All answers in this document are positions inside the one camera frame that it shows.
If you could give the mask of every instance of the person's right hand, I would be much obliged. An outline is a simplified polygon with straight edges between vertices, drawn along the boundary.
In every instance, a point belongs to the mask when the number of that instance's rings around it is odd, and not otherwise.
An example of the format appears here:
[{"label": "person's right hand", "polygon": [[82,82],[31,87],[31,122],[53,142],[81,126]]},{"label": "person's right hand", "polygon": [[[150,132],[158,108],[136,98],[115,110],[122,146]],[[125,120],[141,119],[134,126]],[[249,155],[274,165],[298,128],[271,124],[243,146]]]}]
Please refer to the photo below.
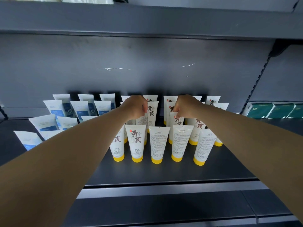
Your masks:
[{"label": "person's right hand", "polygon": [[176,118],[195,118],[196,111],[203,106],[199,100],[190,95],[180,95],[174,106],[174,112],[178,112]]},{"label": "person's right hand", "polygon": [[147,112],[147,101],[142,95],[132,95],[127,98],[120,108],[124,109],[129,119],[138,119]]}]

